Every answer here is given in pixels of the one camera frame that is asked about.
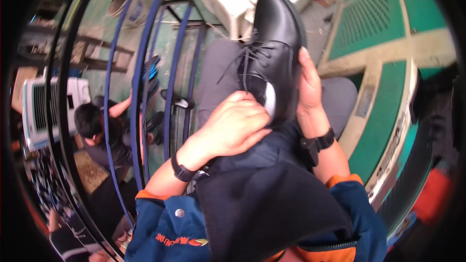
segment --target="black wristwatch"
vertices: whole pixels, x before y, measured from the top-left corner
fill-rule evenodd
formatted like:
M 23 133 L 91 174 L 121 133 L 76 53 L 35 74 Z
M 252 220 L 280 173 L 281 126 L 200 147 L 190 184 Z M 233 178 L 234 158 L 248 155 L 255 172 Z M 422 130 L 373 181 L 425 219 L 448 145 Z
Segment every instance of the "black wristwatch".
M 178 165 L 178 161 L 176 160 L 176 153 L 172 156 L 172 167 L 173 171 L 175 171 L 175 177 L 184 182 L 190 181 L 197 172 L 190 171 L 186 169 L 183 165 Z
M 312 161 L 314 162 L 313 166 L 319 164 L 318 153 L 320 150 L 327 149 L 335 141 L 335 133 L 333 129 L 330 128 L 329 131 L 322 137 L 317 137 L 313 139 L 301 138 L 301 147 L 309 151 Z

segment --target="black shoe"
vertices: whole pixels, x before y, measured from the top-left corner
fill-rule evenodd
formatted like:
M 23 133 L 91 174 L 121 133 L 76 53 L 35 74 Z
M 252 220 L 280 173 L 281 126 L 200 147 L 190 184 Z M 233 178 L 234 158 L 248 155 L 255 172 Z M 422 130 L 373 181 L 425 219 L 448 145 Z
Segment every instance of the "black shoe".
M 239 55 L 241 90 L 271 116 L 268 128 L 291 121 L 298 102 L 298 51 L 306 46 L 301 18 L 289 0 L 257 0 L 254 32 Z
M 164 112 L 156 112 L 148 121 L 146 121 L 146 132 L 152 132 L 164 121 Z
M 154 142 L 156 145 L 160 145 L 164 142 L 164 129 L 162 127 L 157 128 Z
M 167 100 L 167 90 L 162 89 L 160 91 L 160 95 Z M 191 99 L 187 99 L 184 97 L 179 96 L 175 91 L 173 92 L 173 97 L 172 97 L 172 104 L 174 106 L 179 106 L 184 109 L 192 109 L 194 108 L 194 102 Z

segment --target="hand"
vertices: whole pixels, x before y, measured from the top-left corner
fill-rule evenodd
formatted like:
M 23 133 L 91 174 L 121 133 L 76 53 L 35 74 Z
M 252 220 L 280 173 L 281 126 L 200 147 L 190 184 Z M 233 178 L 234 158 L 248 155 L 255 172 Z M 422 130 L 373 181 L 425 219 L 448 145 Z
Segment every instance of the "hand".
M 298 54 L 301 64 L 299 100 L 296 118 L 306 138 L 324 136 L 330 128 L 329 119 L 322 107 L 322 85 L 308 50 L 302 47 Z
M 301 47 L 298 60 L 301 64 L 301 74 L 298 84 L 299 100 L 296 115 L 300 117 L 310 114 L 315 108 L 322 107 L 322 86 L 316 67 L 306 48 Z
M 271 133 L 264 129 L 270 116 L 251 93 L 236 91 L 212 112 L 196 132 L 210 158 L 243 153 Z

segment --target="wrist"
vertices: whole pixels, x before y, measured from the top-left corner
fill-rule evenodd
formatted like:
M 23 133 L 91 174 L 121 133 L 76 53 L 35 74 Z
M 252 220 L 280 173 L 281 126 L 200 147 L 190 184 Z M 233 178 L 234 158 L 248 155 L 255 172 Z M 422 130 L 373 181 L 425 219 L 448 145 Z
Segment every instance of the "wrist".
M 329 119 L 322 106 L 307 109 L 296 115 L 302 135 L 307 139 L 324 136 L 330 129 Z
M 208 154 L 202 140 L 195 134 L 176 152 L 178 165 L 183 165 L 189 171 L 198 171 L 213 157 Z

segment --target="blue metal pipe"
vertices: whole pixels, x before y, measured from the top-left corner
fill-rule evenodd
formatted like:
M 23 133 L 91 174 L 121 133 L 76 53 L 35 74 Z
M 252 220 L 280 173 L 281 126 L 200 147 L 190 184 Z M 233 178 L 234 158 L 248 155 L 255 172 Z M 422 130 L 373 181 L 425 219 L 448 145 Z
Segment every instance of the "blue metal pipe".
M 103 94 L 103 128 L 105 131 L 105 145 L 107 146 L 108 164 L 110 165 L 110 173 L 112 175 L 113 185 L 115 186 L 115 190 L 117 191 L 116 194 L 118 195 L 118 199 L 120 200 L 121 207 L 123 208 L 123 212 L 125 213 L 126 219 L 128 220 L 128 223 L 130 224 L 131 229 L 134 229 L 134 226 L 133 226 L 134 219 L 125 207 L 125 203 L 123 202 L 123 198 L 121 196 L 120 187 L 118 186 L 118 179 L 117 179 L 117 175 L 115 172 L 115 165 L 113 163 L 112 148 L 110 146 L 110 138 L 109 138 L 109 131 L 108 131 L 108 118 L 109 118 L 108 97 L 110 95 L 110 74 L 112 71 L 113 55 L 115 53 L 115 49 L 117 48 L 116 43 L 120 35 L 120 29 L 121 29 L 121 26 L 123 25 L 125 15 L 126 13 L 128 13 L 128 9 L 130 8 L 131 1 L 132 0 L 126 0 L 125 7 L 123 8 L 123 11 L 120 15 L 120 19 L 118 20 L 118 23 L 116 26 L 117 29 L 115 31 L 115 36 L 113 37 L 113 41 L 110 46 L 110 55 L 108 57 L 108 62 L 107 62 L 107 75 L 105 76 L 105 89 L 104 89 L 104 94 Z
M 142 72 L 144 66 L 144 60 L 146 56 L 147 46 L 149 44 L 150 32 L 157 15 L 158 8 L 162 0 L 154 0 L 150 7 L 149 14 L 147 16 L 147 23 L 144 26 L 144 30 L 141 36 L 141 43 L 139 44 L 139 50 L 136 58 L 136 66 L 134 68 L 134 75 L 132 80 L 133 97 L 131 99 L 130 109 L 130 133 L 131 133 L 131 151 L 133 155 L 133 166 L 134 175 L 136 177 L 137 188 L 142 190 L 145 187 L 144 174 L 141 168 L 141 144 L 140 133 L 139 133 L 139 103 L 141 103 L 141 97 L 139 96 L 140 84 L 142 82 Z M 148 160 L 144 159 L 144 165 L 148 166 Z
M 175 85 L 176 68 L 178 66 L 181 46 L 183 45 L 184 32 L 188 25 L 189 14 L 191 13 L 191 4 L 188 4 L 183 20 L 179 26 L 178 37 L 176 39 L 175 51 L 173 52 L 172 68 L 170 69 L 170 78 L 167 87 L 167 99 L 165 103 L 165 118 L 164 118 L 164 156 L 165 161 L 170 158 L 170 115 L 172 110 L 173 86 Z
M 83 183 L 81 182 L 81 178 L 79 177 L 78 169 L 76 168 L 75 159 L 73 156 L 73 148 L 71 147 L 71 142 L 69 139 L 71 136 L 69 135 L 69 126 L 68 126 L 68 108 L 67 108 L 67 80 L 69 75 L 69 67 L 71 61 L 71 54 L 73 52 L 74 43 L 76 40 L 76 35 L 78 33 L 78 28 L 83 19 L 84 12 L 86 7 L 88 6 L 90 0 L 80 0 L 77 5 L 75 16 L 71 20 L 70 26 L 68 28 L 68 35 L 65 39 L 63 45 L 63 54 L 61 56 L 61 68 L 58 73 L 57 79 L 57 122 L 58 122 L 58 133 L 60 136 L 60 145 L 61 145 L 61 152 L 63 154 L 63 163 L 69 173 L 70 182 L 72 186 L 75 188 L 75 196 L 78 199 L 79 203 L 81 203 L 81 207 L 75 207 L 76 213 L 79 215 L 79 218 L 82 221 L 85 221 L 85 225 L 90 230 L 90 234 L 93 237 L 101 236 L 102 240 L 106 242 L 113 251 L 121 258 L 124 259 L 125 255 L 121 252 L 120 248 L 112 241 L 111 236 L 108 236 L 100 231 L 100 229 L 95 224 L 94 220 L 92 219 L 93 216 L 93 208 L 90 206 L 89 199 L 87 197 L 87 192 L 84 189 Z M 113 254 L 109 252 L 107 247 L 104 246 L 101 239 L 97 238 L 97 243 L 107 252 L 110 257 L 113 257 Z
M 150 54 L 149 54 L 150 61 L 152 61 L 152 56 L 154 54 L 154 49 L 155 49 L 155 42 L 157 41 L 158 32 L 160 31 L 160 26 L 162 24 L 162 19 L 164 18 L 165 10 L 166 9 L 163 8 L 162 11 L 160 12 L 160 16 L 159 16 L 158 22 L 157 22 L 157 27 L 155 28 L 154 37 L 152 39 L 152 45 L 150 46 Z M 146 68 L 145 68 L 145 74 L 146 75 L 148 75 L 148 72 L 149 72 L 150 67 L 152 65 L 153 65 L 153 63 L 150 63 L 150 65 L 146 65 Z M 149 94 L 149 77 L 146 76 L 145 79 L 144 79 L 143 104 L 142 104 L 142 107 L 141 107 L 142 118 L 143 118 L 143 120 L 141 121 L 141 123 L 143 124 L 143 128 L 142 128 L 143 136 L 145 136 L 145 129 L 146 129 L 146 127 L 145 127 L 145 113 L 146 113 L 146 109 L 147 109 L 148 94 Z M 143 153 L 144 153 L 144 160 L 148 160 L 149 157 L 147 155 L 147 147 L 146 147 L 146 139 L 145 138 L 143 138 Z M 149 166 L 144 166 L 144 173 L 145 173 L 146 180 L 149 180 L 150 179 Z
M 207 26 L 202 25 L 199 29 L 198 42 L 196 44 L 196 50 L 194 51 L 194 58 L 192 59 L 191 75 L 189 76 L 188 95 L 187 98 L 192 98 L 192 92 L 194 90 L 194 80 L 196 78 L 196 70 L 198 68 L 199 53 L 201 45 L 204 42 Z M 184 126 L 183 126 L 183 143 L 186 142 L 189 136 L 189 121 L 191 119 L 191 110 L 186 110 L 184 113 Z

